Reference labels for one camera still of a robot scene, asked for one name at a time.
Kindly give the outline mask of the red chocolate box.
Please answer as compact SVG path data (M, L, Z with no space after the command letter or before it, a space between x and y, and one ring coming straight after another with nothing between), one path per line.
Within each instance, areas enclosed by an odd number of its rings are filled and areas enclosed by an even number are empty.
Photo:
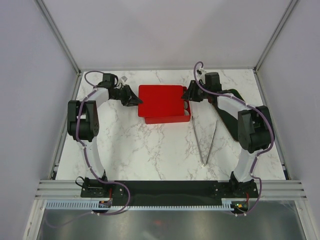
M143 117L146 124L167 124L167 123L183 123L189 122L191 118L191 111L188 101L184 101L184 115L180 116L166 116L166 117Z

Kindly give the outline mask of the red box lid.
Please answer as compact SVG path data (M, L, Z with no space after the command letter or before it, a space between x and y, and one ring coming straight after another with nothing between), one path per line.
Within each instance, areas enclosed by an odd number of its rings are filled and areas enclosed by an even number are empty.
M183 116L185 107L181 85L140 85L138 116L142 118Z

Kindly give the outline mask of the metal tweezers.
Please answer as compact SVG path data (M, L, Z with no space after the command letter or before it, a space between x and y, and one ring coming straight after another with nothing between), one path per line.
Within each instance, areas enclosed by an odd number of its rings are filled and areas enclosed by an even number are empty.
M218 120L215 121L214 130L210 138L210 142L208 141L209 140L208 137L202 136L201 138L201 136L198 134L197 127L196 127L196 120L193 116L191 117L191 125L192 125L193 134L195 137L195 142L196 142L196 146L199 154L200 163L203 167L208 167L211 156L212 156L214 141L217 134L218 125L219 125Z

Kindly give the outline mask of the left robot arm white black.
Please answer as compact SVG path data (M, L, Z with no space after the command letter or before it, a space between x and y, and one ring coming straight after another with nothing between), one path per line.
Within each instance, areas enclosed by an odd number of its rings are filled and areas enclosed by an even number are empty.
M106 170L102 165L97 136L100 131L98 108L109 100L120 101L124 107L135 107L143 101L126 84L126 78L113 73L92 70L84 74L84 80L92 86L82 100L70 100L67 104L67 133L77 142L87 170L87 179L96 179L92 192L105 197L110 190Z

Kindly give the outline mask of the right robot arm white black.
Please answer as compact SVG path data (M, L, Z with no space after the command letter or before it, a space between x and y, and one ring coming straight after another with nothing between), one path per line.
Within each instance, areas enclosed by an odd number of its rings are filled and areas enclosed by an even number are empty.
M200 103L207 100L231 137L240 144L241 152L228 191L233 197L241 197L247 191L258 161L258 156L269 151L274 144L274 129L268 107L252 106L245 102L236 89L223 89L218 72L194 72L192 80L181 97Z

